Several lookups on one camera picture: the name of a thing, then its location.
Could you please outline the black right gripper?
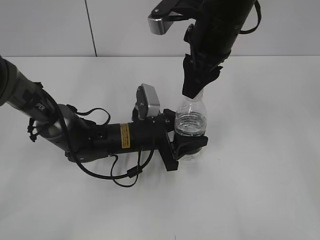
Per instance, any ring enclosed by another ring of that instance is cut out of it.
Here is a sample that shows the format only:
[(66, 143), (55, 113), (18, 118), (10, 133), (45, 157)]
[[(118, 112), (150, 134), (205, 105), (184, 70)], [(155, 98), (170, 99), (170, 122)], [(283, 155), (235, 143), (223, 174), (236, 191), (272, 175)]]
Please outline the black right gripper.
[(183, 60), (184, 81), (182, 94), (195, 98), (221, 73), (218, 66), (231, 54), (238, 35), (247, 35), (255, 28), (243, 26), (255, 7), (254, 0), (205, 0), (201, 6), (202, 17), (197, 19), (186, 41), (190, 55)]

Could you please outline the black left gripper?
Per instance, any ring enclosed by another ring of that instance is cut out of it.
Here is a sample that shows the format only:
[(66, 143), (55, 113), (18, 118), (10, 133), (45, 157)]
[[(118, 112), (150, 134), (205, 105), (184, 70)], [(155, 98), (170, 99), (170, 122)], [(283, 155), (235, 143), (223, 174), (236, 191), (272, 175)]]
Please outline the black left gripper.
[(166, 170), (176, 171), (177, 160), (199, 152), (208, 144), (209, 139), (205, 135), (184, 136), (175, 132), (171, 144), (169, 133), (174, 130), (175, 118), (176, 112), (165, 108), (156, 117), (99, 127), (95, 131), (93, 147), (110, 154), (158, 150)]

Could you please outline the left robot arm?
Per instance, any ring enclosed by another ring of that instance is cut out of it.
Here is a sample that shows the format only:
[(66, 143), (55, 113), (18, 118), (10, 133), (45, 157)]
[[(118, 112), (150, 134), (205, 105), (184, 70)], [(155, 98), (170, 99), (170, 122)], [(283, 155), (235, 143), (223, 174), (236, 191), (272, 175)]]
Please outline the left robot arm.
[(111, 155), (139, 151), (159, 151), (167, 171), (178, 169), (179, 159), (193, 154), (208, 138), (169, 133), (175, 130), (176, 114), (160, 110), (153, 86), (141, 84), (129, 123), (106, 121), (97, 124), (86, 119), (69, 104), (57, 104), (39, 82), (28, 80), (8, 60), (0, 60), (0, 102), (29, 117), (27, 131), (32, 141), (43, 137), (65, 152), (71, 162), (89, 163)]

